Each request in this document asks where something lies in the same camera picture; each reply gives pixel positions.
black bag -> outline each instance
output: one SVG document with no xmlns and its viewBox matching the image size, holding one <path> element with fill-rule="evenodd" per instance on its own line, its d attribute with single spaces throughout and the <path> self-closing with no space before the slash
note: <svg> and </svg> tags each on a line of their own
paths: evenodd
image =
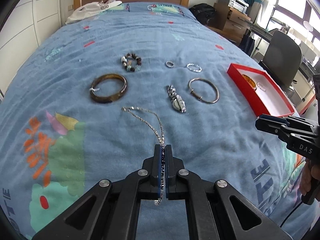
<svg viewBox="0 0 320 240">
<path fill-rule="evenodd" d="M 253 33 L 251 33 L 250 35 L 249 33 L 245 34 L 241 40 L 239 49 L 241 49 L 245 54 L 247 54 L 250 57 L 254 49 L 254 43 L 255 40 L 253 39 Z"/>
<path fill-rule="evenodd" d="M 211 5 L 206 3 L 200 3 L 192 6 L 190 12 L 195 16 L 195 18 L 203 25 L 206 25 L 208 21 L 216 15 L 217 10 Z"/>
</svg>

white wardrobe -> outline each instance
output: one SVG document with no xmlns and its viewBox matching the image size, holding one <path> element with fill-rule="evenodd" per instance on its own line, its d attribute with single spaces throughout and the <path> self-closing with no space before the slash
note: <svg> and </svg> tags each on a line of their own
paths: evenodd
<svg viewBox="0 0 320 240">
<path fill-rule="evenodd" d="M 20 0 L 0 31 L 3 93 L 20 66 L 60 27 L 60 0 Z"/>
</svg>

dark tote bag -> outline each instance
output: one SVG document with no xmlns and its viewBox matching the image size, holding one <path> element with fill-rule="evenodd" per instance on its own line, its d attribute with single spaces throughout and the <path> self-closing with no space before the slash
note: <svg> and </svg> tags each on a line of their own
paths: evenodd
<svg viewBox="0 0 320 240">
<path fill-rule="evenodd" d="M 239 45 L 239 49 L 241 49 L 245 54 L 251 56 L 251 53 L 253 52 L 253 49 L 254 49 L 255 40 L 253 39 L 253 33 L 252 32 L 249 32 L 249 33 L 243 36 L 241 43 Z"/>
</svg>

silver rivet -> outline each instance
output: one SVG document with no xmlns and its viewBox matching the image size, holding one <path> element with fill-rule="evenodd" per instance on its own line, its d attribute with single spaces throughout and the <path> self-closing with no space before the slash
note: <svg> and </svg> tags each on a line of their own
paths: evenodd
<svg viewBox="0 0 320 240">
<path fill-rule="evenodd" d="M 100 182 L 99 182 L 100 187 L 108 187 L 109 184 L 110 184 L 110 182 L 107 179 L 100 180 Z"/>
<path fill-rule="evenodd" d="M 146 175 L 148 175 L 148 171 L 147 170 L 138 170 L 138 175 L 139 176 L 146 176 Z"/>
<path fill-rule="evenodd" d="M 217 181 L 217 185 L 218 185 L 218 187 L 226 187 L 228 185 L 228 183 L 225 180 L 220 179 Z"/>
<path fill-rule="evenodd" d="M 181 176 L 187 176 L 187 175 L 189 174 L 189 171 L 186 170 L 186 169 L 181 169 L 181 170 L 179 171 L 179 174 L 180 174 Z"/>
</svg>

blue bedsheet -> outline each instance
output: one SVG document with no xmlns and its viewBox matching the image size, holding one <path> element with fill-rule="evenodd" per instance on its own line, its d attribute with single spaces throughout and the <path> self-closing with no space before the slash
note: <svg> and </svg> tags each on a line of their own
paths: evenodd
<svg viewBox="0 0 320 240">
<path fill-rule="evenodd" d="M 121 57 L 142 57 L 141 71 L 127 72 Z M 175 62 L 167 68 L 165 62 Z M 202 72 L 185 68 L 196 63 Z M 202 179 L 225 179 L 278 225 L 300 202 L 304 160 L 276 137 L 257 131 L 256 117 L 226 71 L 230 63 L 260 68 L 181 6 L 122 4 L 98 16 L 64 26 L 23 64 L 0 104 L 0 204 L 27 238 L 63 212 L 100 179 L 116 181 L 153 155 L 155 134 L 122 106 L 155 111 L 175 157 Z M 90 99 L 94 78 L 119 73 L 128 81 L 120 100 Z M 192 97 L 190 79 L 211 80 L 220 99 L 210 105 Z M 187 112 L 171 107 L 173 84 Z M 101 84 L 100 95 L 118 90 Z M 215 97 L 210 86 L 194 88 Z M 151 114 L 137 113 L 160 132 Z M 302 205 L 283 229 L 300 239 L 310 227 L 316 203 Z M 188 239 L 183 201 L 156 207 L 141 204 L 137 239 Z"/>
</svg>

